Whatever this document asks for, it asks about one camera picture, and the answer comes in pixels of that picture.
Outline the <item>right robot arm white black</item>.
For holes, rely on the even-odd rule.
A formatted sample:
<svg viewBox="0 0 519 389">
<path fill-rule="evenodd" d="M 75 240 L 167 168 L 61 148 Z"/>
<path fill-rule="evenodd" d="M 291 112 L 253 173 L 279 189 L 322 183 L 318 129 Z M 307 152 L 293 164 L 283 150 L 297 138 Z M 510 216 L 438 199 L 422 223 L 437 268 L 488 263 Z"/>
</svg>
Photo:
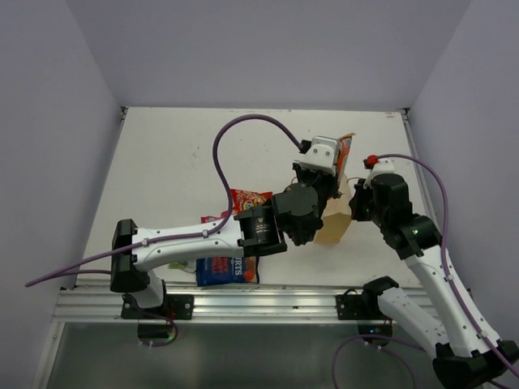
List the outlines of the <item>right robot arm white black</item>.
<svg viewBox="0 0 519 389">
<path fill-rule="evenodd" d="M 445 388 L 476 388 L 518 360 L 518 347 L 492 329 L 459 280 L 434 222 L 413 211 L 409 187 L 395 173 L 359 179 L 352 218 L 371 221 L 418 278 L 437 315 L 428 314 L 388 276 L 362 287 L 365 315 L 395 320 L 432 360 Z"/>
</svg>

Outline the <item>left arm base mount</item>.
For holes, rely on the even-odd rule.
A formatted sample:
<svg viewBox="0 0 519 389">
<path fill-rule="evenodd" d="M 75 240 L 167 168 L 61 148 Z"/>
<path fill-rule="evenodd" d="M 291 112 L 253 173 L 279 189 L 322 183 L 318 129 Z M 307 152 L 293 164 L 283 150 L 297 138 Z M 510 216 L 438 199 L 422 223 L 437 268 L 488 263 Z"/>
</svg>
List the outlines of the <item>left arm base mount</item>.
<svg viewBox="0 0 519 389">
<path fill-rule="evenodd" d="M 123 295 L 122 299 L 120 317 L 136 320 L 138 338 L 153 343 L 174 341 L 178 335 L 176 322 L 191 320 L 195 307 L 195 297 L 192 294 L 166 294 L 161 306 L 149 309 L 138 307 L 136 300 L 129 294 Z"/>
</svg>

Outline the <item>red mixed nuts packet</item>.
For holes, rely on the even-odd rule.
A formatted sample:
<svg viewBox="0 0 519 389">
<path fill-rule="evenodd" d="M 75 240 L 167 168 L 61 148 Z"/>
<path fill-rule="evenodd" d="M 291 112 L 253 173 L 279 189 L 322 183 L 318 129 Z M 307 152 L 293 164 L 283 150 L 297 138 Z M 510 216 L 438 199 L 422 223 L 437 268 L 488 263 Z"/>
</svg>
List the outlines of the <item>red mixed nuts packet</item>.
<svg viewBox="0 0 519 389">
<path fill-rule="evenodd" d="M 262 205 L 272 197 L 271 191 L 254 192 L 249 190 L 231 189 L 230 193 L 233 200 L 233 215 L 244 212 L 251 207 Z"/>
</svg>

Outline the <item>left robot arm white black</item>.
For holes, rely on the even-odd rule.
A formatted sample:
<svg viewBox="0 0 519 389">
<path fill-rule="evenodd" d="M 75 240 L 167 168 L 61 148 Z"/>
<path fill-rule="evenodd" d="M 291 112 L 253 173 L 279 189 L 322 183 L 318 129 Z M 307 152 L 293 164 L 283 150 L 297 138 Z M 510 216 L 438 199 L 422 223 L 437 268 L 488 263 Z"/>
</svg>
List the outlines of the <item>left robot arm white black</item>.
<svg viewBox="0 0 519 389">
<path fill-rule="evenodd" d="M 297 181 L 261 205 L 204 224 L 163 231 L 120 220 L 114 231 L 110 289 L 122 294 L 124 319 L 187 319 L 180 302 L 168 297 L 154 270 L 169 263 L 208 257 L 265 257 L 311 242 L 324 225 L 329 199 L 339 197 L 344 173 L 302 161 L 293 164 Z"/>
</svg>

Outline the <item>brown paper bag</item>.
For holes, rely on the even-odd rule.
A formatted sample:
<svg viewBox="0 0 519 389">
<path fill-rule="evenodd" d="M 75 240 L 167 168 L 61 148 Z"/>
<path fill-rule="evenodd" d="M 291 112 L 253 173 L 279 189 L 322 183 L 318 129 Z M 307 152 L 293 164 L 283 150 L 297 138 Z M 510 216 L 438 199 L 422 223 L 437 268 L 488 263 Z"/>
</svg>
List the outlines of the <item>brown paper bag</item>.
<svg viewBox="0 0 519 389">
<path fill-rule="evenodd" d="M 299 212 L 298 215 L 290 215 L 285 231 L 296 246 L 309 242 L 319 246 L 335 246 L 341 242 L 351 224 L 348 210 L 351 192 L 347 181 L 339 182 L 343 195 L 339 199 L 329 199 L 326 203 L 320 203 L 316 191 L 298 183 L 297 177 L 285 188 L 290 193 L 290 210 Z"/>
</svg>

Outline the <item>aluminium mounting rail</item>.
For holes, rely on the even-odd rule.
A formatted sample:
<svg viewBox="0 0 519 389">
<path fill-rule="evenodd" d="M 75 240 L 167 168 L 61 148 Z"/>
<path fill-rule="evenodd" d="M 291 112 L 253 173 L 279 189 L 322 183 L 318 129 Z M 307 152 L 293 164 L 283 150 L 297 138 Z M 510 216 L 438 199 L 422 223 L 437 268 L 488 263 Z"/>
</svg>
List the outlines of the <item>aluminium mounting rail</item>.
<svg viewBox="0 0 519 389">
<path fill-rule="evenodd" d="M 179 324 L 336 324 L 336 297 L 346 288 L 306 286 L 231 286 L 199 289 L 168 284 L 167 293 L 189 297 L 189 319 Z M 52 320 L 57 323 L 123 323 L 122 297 L 104 285 L 61 291 Z"/>
</svg>

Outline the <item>blue Burts chips bag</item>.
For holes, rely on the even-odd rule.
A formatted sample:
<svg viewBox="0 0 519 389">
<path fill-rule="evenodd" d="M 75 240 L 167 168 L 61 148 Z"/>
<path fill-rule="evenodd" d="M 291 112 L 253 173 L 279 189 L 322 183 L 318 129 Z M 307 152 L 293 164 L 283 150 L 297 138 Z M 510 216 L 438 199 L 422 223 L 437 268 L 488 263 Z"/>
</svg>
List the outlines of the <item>blue Burts chips bag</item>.
<svg viewBox="0 0 519 389">
<path fill-rule="evenodd" d="M 258 284 L 259 257 L 213 257 L 196 261 L 195 278 L 199 287 L 223 284 Z"/>
</svg>

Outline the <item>green honey mints packet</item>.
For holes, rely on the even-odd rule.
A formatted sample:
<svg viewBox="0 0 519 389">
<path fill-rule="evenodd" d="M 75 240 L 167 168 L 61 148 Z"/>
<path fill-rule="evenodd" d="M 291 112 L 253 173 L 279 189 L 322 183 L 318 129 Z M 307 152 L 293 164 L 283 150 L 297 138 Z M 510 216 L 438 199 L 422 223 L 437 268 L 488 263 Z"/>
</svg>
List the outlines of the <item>green honey mints packet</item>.
<svg viewBox="0 0 519 389">
<path fill-rule="evenodd" d="M 193 274 L 196 272 L 196 261 L 191 260 L 191 261 L 183 261 L 183 262 L 174 262 L 174 263 L 170 263 L 168 265 L 168 268 L 171 270 L 179 270 L 179 271 L 184 271 L 186 273 Z"/>
</svg>

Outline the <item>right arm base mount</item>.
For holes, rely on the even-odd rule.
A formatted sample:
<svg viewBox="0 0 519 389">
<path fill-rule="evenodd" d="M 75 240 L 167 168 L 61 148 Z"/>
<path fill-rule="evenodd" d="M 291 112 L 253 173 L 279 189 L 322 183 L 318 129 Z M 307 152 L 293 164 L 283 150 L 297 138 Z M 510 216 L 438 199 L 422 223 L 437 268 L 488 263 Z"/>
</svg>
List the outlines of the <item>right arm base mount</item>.
<svg viewBox="0 0 519 389">
<path fill-rule="evenodd" d="M 353 321 L 358 333 L 366 339 L 368 335 L 391 337 L 392 320 L 381 313 L 377 303 L 368 293 L 347 289 L 335 296 L 337 318 Z"/>
</svg>

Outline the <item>pink candy packet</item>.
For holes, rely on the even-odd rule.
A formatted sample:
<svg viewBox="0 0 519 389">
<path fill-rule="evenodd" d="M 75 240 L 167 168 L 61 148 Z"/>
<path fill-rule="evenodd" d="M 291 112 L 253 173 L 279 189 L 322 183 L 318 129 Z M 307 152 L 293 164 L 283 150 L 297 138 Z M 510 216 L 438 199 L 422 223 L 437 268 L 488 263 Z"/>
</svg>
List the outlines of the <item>pink candy packet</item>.
<svg viewBox="0 0 519 389">
<path fill-rule="evenodd" d="M 210 222 L 214 222 L 214 221 L 225 219 L 226 216 L 227 216 L 227 211 L 223 211 L 219 215 L 216 215 L 216 216 L 201 216 L 200 217 L 200 222 L 202 224 L 206 224 L 206 223 L 210 223 Z"/>
</svg>

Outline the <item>orange snack packet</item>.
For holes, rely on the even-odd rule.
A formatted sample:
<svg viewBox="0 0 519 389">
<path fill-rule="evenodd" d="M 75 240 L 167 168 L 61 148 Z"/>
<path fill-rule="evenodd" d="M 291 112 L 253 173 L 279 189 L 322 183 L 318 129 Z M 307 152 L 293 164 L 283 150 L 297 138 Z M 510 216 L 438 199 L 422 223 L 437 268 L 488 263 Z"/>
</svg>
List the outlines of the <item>orange snack packet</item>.
<svg viewBox="0 0 519 389">
<path fill-rule="evenodd" d="M 349 133 L 347 135 L 343 135 L 337 139 L 339 144 L 339 152 L 337 155 L 337 180 L 340 181 L 345 172 L 345 166 L 350 154 L 351 144 L 353 142 L 353 138 L 355 133 Z"/>
</svg>

